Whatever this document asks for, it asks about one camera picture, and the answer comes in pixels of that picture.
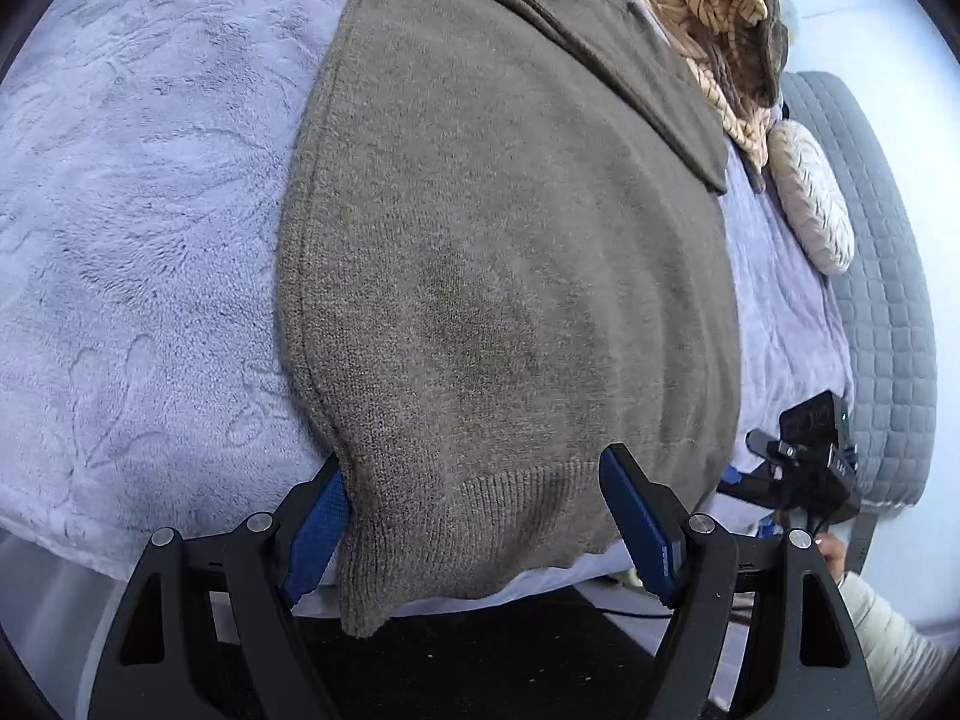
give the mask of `blue gripper pad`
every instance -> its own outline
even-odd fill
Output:
[[[290,547],[287,576],[280,588],[287,603],[294,605],[320,584],[349,519],[350,504],[338,469],[310,509]]]
[[[674,608],[686,556],[683,505],[669,488],[647,480],[624,445],[600,455],[600,490],[644,588]]]

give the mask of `sweater sleeve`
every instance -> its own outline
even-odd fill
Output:
[[[882,720],[908,720],[947,670],[950,654],[924,638],[860,576],[840,583]]]

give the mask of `brown garment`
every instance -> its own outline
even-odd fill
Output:
[[[278,252],[296,392],[352,523],[344,628],[618,538],[625,442],[692,506],[739,408],[716,114],[620,0],[351,0]]]

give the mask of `white round pillow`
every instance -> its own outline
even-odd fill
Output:
[[[790,119],[770,128],[767,146],[770,172],[797,241],[822,274],[843,274],[853,260],[853,228],[827,154],[810,130]]]

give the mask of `metal screw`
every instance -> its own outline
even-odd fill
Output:
[[[263,533],[264,531],[269,531],[273,523],[274,519],[270,514],[260,512],[259,514],[253,514],[253,516],[247,520],[247,528],[253,533]]]
[[[690,517],[688,520],[690,530],[695,533],[713,533],[713,529],[717,527],[717,524],[713,521],[713,517],[709,514],[694,514],[693,517]]]
[[[790,543],[798,549],[809,549],[813,539],[807,531],[790,531]]]
[[[173,528],[160,528],[150,536],[150,543],[155,547],[165,547],[171,541],[174,541]]]

